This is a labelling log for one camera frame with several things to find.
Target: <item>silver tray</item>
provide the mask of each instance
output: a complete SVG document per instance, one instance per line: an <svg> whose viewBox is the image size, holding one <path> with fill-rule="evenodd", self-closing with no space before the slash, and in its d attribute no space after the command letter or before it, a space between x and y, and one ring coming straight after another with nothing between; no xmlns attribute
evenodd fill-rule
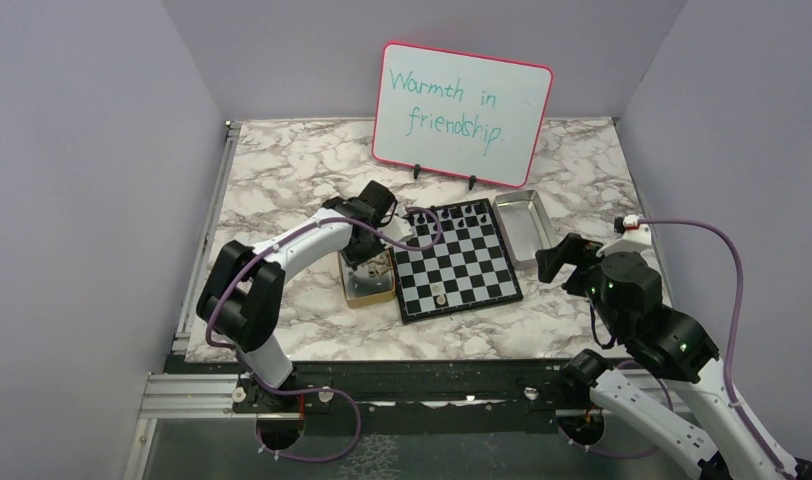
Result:
<svg viewBox="0 0 812 480"><path fill-rule="evenodd" d="M559 243L535 190L498 195L492 207L515 268L536 266L536 252Z"/></svg>

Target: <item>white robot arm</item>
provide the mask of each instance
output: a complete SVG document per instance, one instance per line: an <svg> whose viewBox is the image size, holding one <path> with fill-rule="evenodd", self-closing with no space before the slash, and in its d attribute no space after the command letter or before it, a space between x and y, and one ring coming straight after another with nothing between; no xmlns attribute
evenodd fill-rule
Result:
<svg viewBox="0 0 812 480"><path fill-rule="evenodd" d="M569 388L584 391L593 403L626 420L689 478L812 479L812 462L786 452L738 393L739 401L730 401L723 361L700 323L662 305L661 277L638 253L651 245L649 227L633 216L616 221L616 230L621 239L606 245L570 234L555 248L538 252L539 280L550 283L563 264L576 266L563 284L565 291L589 299L617 343L679 394L700 427L635 388L591 350L563 368Z"/></svg>
<svg viewBox="0 0 812 480"><path fill-rule="evenodd" d="M253 372L278 388L293 369L273 335L283 286L333 252L340 252L351 267L370 260L385 249L379 234L395 242L411 237L411 225L394 214L396 208L391 192L372 181L358 197L328 200L309 220L275 238L253 247L227 243L206 281L197 314L213 320L210 324L232 341L231 346ZM255 267L241 274L254 260ZM249 292L235 287L233 281L239 275L244 277L242 281L251 281ZM228 289L231 293L221 302Z"/></svg>

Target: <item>white marble pattern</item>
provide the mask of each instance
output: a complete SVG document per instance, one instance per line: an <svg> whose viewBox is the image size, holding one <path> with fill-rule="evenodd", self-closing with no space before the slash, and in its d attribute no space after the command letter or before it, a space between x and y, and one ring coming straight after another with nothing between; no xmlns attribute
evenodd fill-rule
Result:
<svg viewBox="0 0 812 480"><path fill-rule="evenodd" d="M369 180L391 189L404 205L492 199L508 188L381 164L370 155L373 121L327 119L244 124L215 233L214 261L223 244L244 244L298 225L335 195L357 195ZM609 118L548 120L539 138L527 189L539 192L557 235L613 238L612 219L637 212L630 174ZM652 251L648 262L658 269ZM540 284L534 269L518 271L521 302L402 325L396 301L347 307L330 256L285 287L276 335L294 360L448 360L571 357L591 339L589 307L559 287ZM570 272L565 267L559 278ZM314 302L301 302L301 295ZM197 320L186 360L232 361L209 347ZM601 340L608 338L599 329ZM606 355L626 355L616 348Z"/></svg>

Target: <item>checkered board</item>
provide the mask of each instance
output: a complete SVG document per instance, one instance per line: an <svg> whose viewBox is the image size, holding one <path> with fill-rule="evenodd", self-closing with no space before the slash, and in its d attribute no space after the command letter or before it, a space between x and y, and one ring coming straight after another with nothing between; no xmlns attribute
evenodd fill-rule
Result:
<svg viewBox="0 0 812 480"><path fill-rule="evenodd" d="M487 199L432 207L442 237L431 249L392 248L397 301L403 323L524 298L506 245ZM429 216L410 214L411 247L432 243L436 225Z"/></svg>

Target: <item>purple wall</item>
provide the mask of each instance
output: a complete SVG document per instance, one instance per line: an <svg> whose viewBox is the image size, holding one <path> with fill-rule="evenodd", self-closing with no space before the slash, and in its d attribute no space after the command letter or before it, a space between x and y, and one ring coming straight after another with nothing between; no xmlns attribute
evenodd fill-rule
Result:
<svg viewBox="0 0 812 480"><path fill-rule="evenodd" d="M619 123L654 217L720 226L746 290L736 382L792 454L812 459L812 1L688 0ZM726 342L726 247L656 229L677 306Z"/></svg>
<svg viewBox="0 0 812 480"><path fill-rule="evenodd" d="M618 116L683 3L164 0L233 119L373 115L395 38L548 64L548 115Z"/></svg>
<svg viewBox="0 0 812 480"><path fill-rule="evenodd" d="M0 1L0 479L120 477L224 136L158 0Z"/></svg>

